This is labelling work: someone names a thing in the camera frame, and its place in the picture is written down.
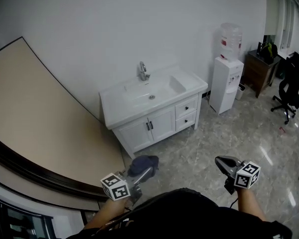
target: wooden cabinet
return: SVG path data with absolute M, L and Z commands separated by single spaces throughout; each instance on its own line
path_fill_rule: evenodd
M 192 95 L 113 129 L 131 158 L 134 153 L 191 125 L 198 125 L 201 95 Z
M 257 55 L 256 50 L 248 52 L 244 66 L 244 83 L 256 91 L 257 98 L 262 90 L 273 83 L 279 62 L 280 58 L 276 57 L 271 64 L 267 64 Z

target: cable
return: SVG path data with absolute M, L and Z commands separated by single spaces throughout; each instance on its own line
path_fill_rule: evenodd
M 237 202 L 238 198 L 230 205 L 230 208 L 233 207 L 233 205 Z
M 207 99 L 209 100 L 210 98 L 210 91 L 207 91 L 207 95 L 206 95 Z

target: office chair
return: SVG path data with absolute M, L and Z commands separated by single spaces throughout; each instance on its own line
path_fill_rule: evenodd
M 279 96 L 280 99 L 276 96 L 273 96 L 273 100 L 278 100 L 281 105 L 271 108 L 273 112 L 276 109 L 283 108 L 285 109 L 285 114 L 287 120 L 285 124 L 287 125 L 289 122 L 289 113 L 290 111 L 294 118 L 296 115 L 296 111 L 292 109 L 290 106 L 294 106 L 296 109 L 299 108 L 299 54 L 294 53 L 293 57 L 287 58 L 286 60 L 286 76 L 283 81 L 279 84 Z

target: faucet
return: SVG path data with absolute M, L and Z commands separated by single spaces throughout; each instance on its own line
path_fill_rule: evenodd
M 150 74 L 146 74 L 145 72 L 146 72 L 146 67 L 145 67 L 144 63 L 141 61 L 139 77 L 142 81 L 146 81 L 150 78 Z

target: drawer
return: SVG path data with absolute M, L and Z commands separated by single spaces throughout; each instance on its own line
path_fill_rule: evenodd
M 197 103 L 198 103 L 198 94 L 181 101 L 180 104 L 175 106 L 176 119 L 179 119 L 197 110 Z
M 176 132 L 195 124 L 196 111 L 176 120 Z

